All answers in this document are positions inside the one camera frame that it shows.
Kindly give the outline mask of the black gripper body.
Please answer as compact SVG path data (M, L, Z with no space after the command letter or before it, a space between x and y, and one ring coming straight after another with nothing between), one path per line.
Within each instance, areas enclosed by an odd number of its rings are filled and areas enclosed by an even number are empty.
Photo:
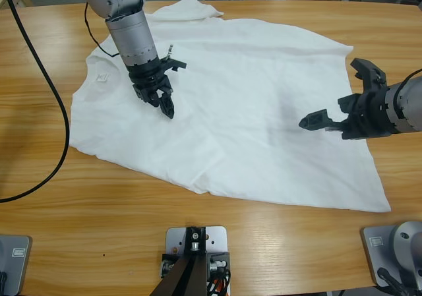
M348 114L342 121L342 138L357 140L380 138L398 134L394 124L389 120L385 102L387 90L368 91L352 94L338 99L340 110Z
M171 95L172 88L165 72L172 68L172 59L156 57L142 65L126 66L137 96L145 103L159 107L163 92Z

